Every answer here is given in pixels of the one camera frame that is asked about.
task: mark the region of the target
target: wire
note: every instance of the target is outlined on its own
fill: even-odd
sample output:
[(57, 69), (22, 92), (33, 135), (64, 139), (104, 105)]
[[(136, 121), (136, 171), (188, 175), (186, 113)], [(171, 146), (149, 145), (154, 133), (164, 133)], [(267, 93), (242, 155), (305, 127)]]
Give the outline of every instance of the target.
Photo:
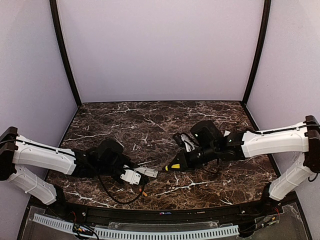
[(99, 182), (100, 184), (102, 185), (104, 191), (106, 192), (106, 194), (113, 200), (115, 201), (117, 204), (123, 204), (123, 205), (127, 205), (127, 204), (131, 204), (133, 202), (135, 202), (136, 200), (138, 200), (138, 198), (141, 197), (141, 195), (143, 194), (144, 190), (145, 190), (145, 184), (142, 184), (142, 187), (141, 187), (141, 192), (139, 192), (139, 194), (132, 200), (130, 201), (119, 201), (118, 199), (116, 199), (114, 196), (112, 196), (112, 194), (109, 192), (109, 190), (107, 189), (106, 185), (104, 184), (104, 182), (102, 181), (101, 179), (101, 176), (100, 174), (98, 173), (98, 171), (88, 162), (86, 162), (86, 164), (94, 171), (94, 173), (96, 174), (96, 176), (98, 177), (99, 179)]
[[(65, 218), (63, 218), (63, 217), (59, 216), (58, 214), (56, 214), (56, 212), (55, 212), (53, 209), (51, 209), (50, 207), (47, 206), (46, 208), (47, 208), (48, 210), (50, 210), (56, 217), (58, 217), (59, 219), (63, 220), (63, 222), (70, 223), (69, 220), (66, 220)], [(76, 215), (76, 213), (75, 213), (74, 211), (72, 211), (72, 212), (70, 212), (70, 213), (74, 215), (74, 220), (73, 220), (73, 222), (71, 222), (71, 223), (77, 224), (77, 225), (79, 225), (80, 227), (82, 227), (82, 228), (84, 228), (84, 229), (87, 229), (90, 233), (92, 233), (93, 235), (95, 235), (95, 237), (96, 237), (97, 240), (99, 240), (99, 236), (97, 235), (97, 233), (96, 233), (91, 227), (89, 227), (89, 226), (87, 226), (87, 225), (84, 225), (84, 224), (81, 224), (81, 223), (76, 223), (76, 221), (77, 221), (77, 215)], [(79, 239), (85, 239), (85, 238), (83, 238), (82, 236), (80, 236), (78, 232), (74, 232), (74, 233), (77, 234), (77, 237), (78, 237)]]
[(279, 209), (277, 207), (274, 208), (275, 211), (278, 213), (278, 217), (279, 217), (279, 220), (280, 220), (280, 212), (279, 212)]
[(77, 223), (80, 227), (82, 227), (83, 229), (87, 229), (90, 233), (92, 233), (93, 235), (95, 235), (95, 237), (96, 237), (96, 239), (97, 240), (99, 240), (99, 236), (98, 236), (98, 234), (91, 228), (91, 227), (89, 227), (89, 226), (87, 226), (87, 225), (83, 225), (83, 224), (79, 224), (79, 223)]
[(246, 233), (245, 231), (251, 229), (252, 227), (254, 227), (255, 225), (261, 223), (268, 215), (263, 216), (259, 221), (255, 222), (253, 225), (247, 227), (246, 229), (242, 230), (240, 233)]
[(10, 143), (10, 142), (15, 142), (15, 141), (16, 141), (15, 139), (0, 141), (0, 145), (1, 145), (1, 144), (5, 144), (5, 143)]
[(309, 181), (310, 183), (314, 182), (314, 181), (317, 179), (318, 174), (319, 174), (319, 173), (317, 173), (312, 180), (310, 179), (310, 177), (308, 177), (308, 181)]
[(264, 135), (264, 134), (274, 134), (274, 133), (280, 133), (280, 132), (284, 132), (284, 131), (296, 130), (297, 128), (302, 129), (305, 127), (320, 127), (320, 125), (319, 124), (306, 124), (306, 125), (301, 125), (301, 126), (297, 126), (297, 127), (290, 127), (290, 128), (271, 130), (271, 131), (254, 131), (251, 129), (246, 129), (246, 131), (249, 131), (249, 132), (251, 132), (253, 134), (257, 134), (257, 135)]
[(263, 226), (261, 225), (261, 226), (257, 227), (256, 229), (253, 229), (251, 231), (241, 231), (240, 233), (241, 234), (251, 234), (251, 233), (254, 233), (255, 231), (257, 231), (259, 229), (262, 229), (262, 228), (263, 228)]

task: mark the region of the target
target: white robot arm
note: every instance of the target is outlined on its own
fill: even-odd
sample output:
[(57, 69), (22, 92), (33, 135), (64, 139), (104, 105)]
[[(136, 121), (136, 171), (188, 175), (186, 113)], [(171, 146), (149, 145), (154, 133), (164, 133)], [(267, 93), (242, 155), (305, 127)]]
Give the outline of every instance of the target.
[(320, 173), (320, 125), (313, 116), (295, 125), (264, 131), (227, 132), (222, 135), (212, 121), (201, 121), (191, 133), (198, 141), (189, 146), (186, 134), (173, 137), (185, 150), (180, 151), (165, 170), (186, 171), (200, 168), (218, 159), (237, 161), (258, 155), (283, 152), (300, 152), (294, 164), (278, 179), (267, 186), (269, 201), (276, 203), (312, 175)]
[(55, 170), (75, 177), (94, 177), (98, 172), (110, 175), (118, 182), (125, 181), (135, 185), (146, 184), (148, 177), (156, 178), (158, 174), (156, 170), (132, 163), (122, 154), (123, 148), (112, 140), (103, 141), (97, 148), (79, 151), (34, 142), (18, 135), (17, 131), (15, 127), (10, 127), (0, 137), (0, 181), (15, 184), (46, 205), (64, 198), (59, 196), (62, 191), (43, 181), (24, 165)]

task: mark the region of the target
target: black metal frame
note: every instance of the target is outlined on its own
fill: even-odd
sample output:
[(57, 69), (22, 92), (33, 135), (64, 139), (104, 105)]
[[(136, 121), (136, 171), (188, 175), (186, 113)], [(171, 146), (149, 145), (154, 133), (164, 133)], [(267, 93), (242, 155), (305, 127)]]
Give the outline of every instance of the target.
[(271, 7), (271, 0), (264, 0), (264, 7), (263, 7), (263, 14), (262, 14), (262, 20), (261, 20), (261, 26), (260, 26), (260, 32), (258, 37), (258, 42), (256, 44), (254, 59), (251, 67), (251, 72), (249, 76), (248, 83), (246, 85), (246, 89), (244, 92), (244, 96), (242, 99), (242, 103), (244, 105), (247, 105), (250, 93), (252, 90), (252, 87), (254, 85), (254, 81), (256, 78), (260, 57), (262, 53), (262, 49), (264, 47), (266, 32), (267, 32), (267, 26), (268, 26), (268, 20), (269, 20), (269, 13), (270, 13), (270, 7)]
[(60, 49), (60, 54), (64, 66), (64, 70), (66, 73), (66, 76), (68, 78), (70, 88), (73, 94), (73, 98), (75, 100), (76, 105), (78, 108), (82, 105), (79, 92), (76, 86), (76, 82), (71, 70), (71, 66), (69, 63), (69, 58), (67, 54), (67, 49), (61, 29), (61, 24), (60, 24), (60, 19), (59, 19), (59, 12), (58, 12), (58, 6), (57, 6), (57, 0), (49, 0), (50, 1), (50, 8), (51, 8), (51, 14), (52, 14), (52, 20), (53, 20), (53, 25), (54, 25), (54, 30), (55, 30), (55, 35), (56, 35), (56, 40), (59, 45)]
[[(233, 223), (234, 225), (248, 225), (254, 223), (255, 216), (244, 217), (242, 216), (241, 212), (243, 209), (248, 207), (254, 207), (257, 203), (257, 201), (254, 201), (237, 205), (219, 206), (204, 209), (170, 210), (171, 214), (165, 216), (159, 214), (160, 210), (113, 209), (74, 203), (68, 203), (68, 205), (76, 213), (77, 222), (86, 224), (88, 226), (108, 226), (110, 222), (135, 224), (186, 224), (208, 221), (219, 221), (220, 225), (230, 223)], [(307, 237), (309, 240), (312, 240), (306, 217), (295, 191), (290, 192), (281, 201), (282, 206), (292, 203), (297, 204)], [(51, 210), (48, 210), (47, 206), (44, 205), (40, 200), (35, 197), (31, 197), (23, 216), (17, 237), (18, 240), (22, 239), (24, 226), (26, 225), (31, 206), (46, 209), (46, 214), (56, 217), (55, 214)]]

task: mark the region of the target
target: marble tabletop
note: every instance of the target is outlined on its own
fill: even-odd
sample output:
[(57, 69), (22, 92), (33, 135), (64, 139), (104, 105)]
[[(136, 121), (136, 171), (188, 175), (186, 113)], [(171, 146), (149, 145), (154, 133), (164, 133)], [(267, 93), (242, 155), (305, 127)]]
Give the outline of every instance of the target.
[[(244, 131), (252, 125), (237, 101), (158, 101), (85, 103), (77, 112), (62, 148), (82, 149), (114, 139), (124, 146), (133, 162), (158, 170), (145, 187), (147, 196), (121, 205), (111, 200), (98, 179), (77, 178), (50, 170), (47, 182), (63, 188), (68, 202), (117, 209), (185, 210), (234, 205), (256, 201), (264, 186), (276, 178), (268, 156), (247, 160), (210, 162), (191, 172), (167, 172), (181, 149), (172, 139), (190, 133), (199, 121), (213, 120), (218, 129)], [(121, 185), (103, 176), (107, 188), (121, 201), (139, 193), (139, 186)]]

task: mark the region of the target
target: white cable tray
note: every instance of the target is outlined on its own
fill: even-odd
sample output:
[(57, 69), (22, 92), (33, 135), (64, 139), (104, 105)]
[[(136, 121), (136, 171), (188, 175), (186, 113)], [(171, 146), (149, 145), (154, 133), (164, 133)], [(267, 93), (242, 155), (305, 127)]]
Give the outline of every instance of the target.
[[(68, 234), (72, 232), (73, 223), (54, 219), (35, 213), (33, 221), (41, 225), (56, 229)], [(211, 240), (239, 235), (238, 225), (211, 228), (197, 231), (177, 232), (141, 232), (141, 231), (120, 231), (99, 227), (92, 227), (100, 239), (105, 240)]]

